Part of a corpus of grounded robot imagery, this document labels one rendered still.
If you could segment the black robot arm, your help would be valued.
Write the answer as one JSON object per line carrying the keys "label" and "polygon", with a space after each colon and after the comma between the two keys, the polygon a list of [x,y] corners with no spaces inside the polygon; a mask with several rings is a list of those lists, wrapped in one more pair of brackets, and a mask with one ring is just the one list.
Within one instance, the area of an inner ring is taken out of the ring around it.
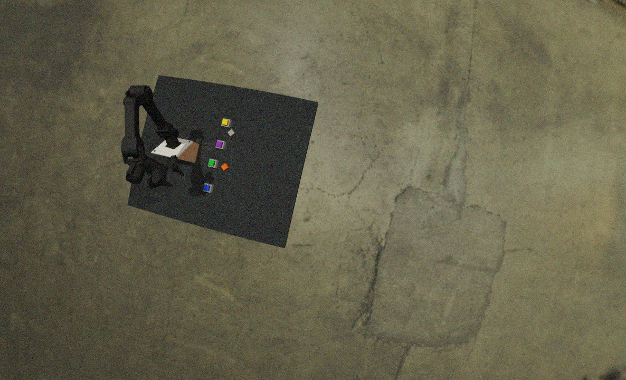
{"label": "black robot arm", "polygon": [[[144,142],[139,134],[139,106],[143,106],[157,126],[156,133],[166,140],[165,147],[175,149],[181,144],[177,137],[179,132],[171,123],[166,122],[158,107],[153,102],[153,91],[148,85],[131,85],[125,93],[125,136],[121,140],[121,153],[124,164],[129,164],[126,181],[141,184],[151,158],[146,156]],[[128,159],[128,157],[133,157]],[[161,185],[166,181],[167,172],[163,167],[154,167],[149,171],[153,184]]]}

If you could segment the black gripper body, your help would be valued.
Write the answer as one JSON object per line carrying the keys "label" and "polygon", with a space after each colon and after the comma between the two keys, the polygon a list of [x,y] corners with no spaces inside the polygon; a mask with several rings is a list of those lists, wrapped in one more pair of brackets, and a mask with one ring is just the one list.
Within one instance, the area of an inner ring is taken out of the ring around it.
{"label": "black gripper body", "polygon": [[[174,169],[177,165],[178,165],[178,158],[175,155],[171,156],[170,158],[168,158],[167,164],[165,166],[164,166],[163,163],[160,164],[159,162],[156,162],[156,159],[151,159],[151,162],[150,162],[149,166],[146,168],[146,173],[148,174],[149,171],[153,172],[153,170],[155,170],[153,168],[156,167],[156,166],[157,167],[163,167],[164,170],[167,171],[169,168],[170,169]],[[148,178],[147,179],[147,188],[152,188],[153,189],[154,187],[156,187],[156,184],[153,184],[153,180],[151,179],[151,177]]]}

